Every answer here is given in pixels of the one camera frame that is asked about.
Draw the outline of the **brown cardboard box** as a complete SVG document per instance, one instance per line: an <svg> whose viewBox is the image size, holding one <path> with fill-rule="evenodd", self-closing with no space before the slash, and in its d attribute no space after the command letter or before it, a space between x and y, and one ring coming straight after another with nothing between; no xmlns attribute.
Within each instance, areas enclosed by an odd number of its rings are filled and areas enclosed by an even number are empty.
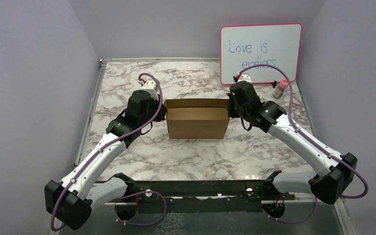
<svg viewBox="0 0 376 235"><path fill-rule="evenodd" d="M166 124L170 139L223 139L229 124L229 100L168 99Z"/></svg>

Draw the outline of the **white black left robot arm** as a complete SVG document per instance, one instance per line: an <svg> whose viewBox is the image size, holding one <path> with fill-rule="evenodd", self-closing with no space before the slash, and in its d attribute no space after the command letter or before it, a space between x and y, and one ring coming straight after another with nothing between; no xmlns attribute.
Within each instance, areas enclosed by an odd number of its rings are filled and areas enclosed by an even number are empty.
<svg viewBox="0 0 376 235"><path fill-rule="evenodd" d="M97 146L60 181L49 181L45 188L46 210L51 215L50 229L58 232L65 227L77 230L93 210L112 201L128 201L140 195L134 192L134 180L121 174L104 183L96 183L114 158L123 153L142 130L165 118L161 89L140 88L128 99L127 107L108 124Z"/></svg>

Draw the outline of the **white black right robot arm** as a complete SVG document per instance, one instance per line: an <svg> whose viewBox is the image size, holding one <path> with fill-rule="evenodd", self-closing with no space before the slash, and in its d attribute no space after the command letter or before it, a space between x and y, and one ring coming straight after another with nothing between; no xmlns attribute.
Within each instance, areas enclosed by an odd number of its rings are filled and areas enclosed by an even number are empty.
<svg viewBox="0 0 376 235"><path fill-rule="evenodd" d="M328 149L308 131L289 118L273 101L262 102L253 85L240 81L230 86L230 116L239 117L281 140L311 167L303 173L278 173L263 185L263 194L275 199L282 193L311 193L326 204L334 204L352 182L357 158Z"/></svg>

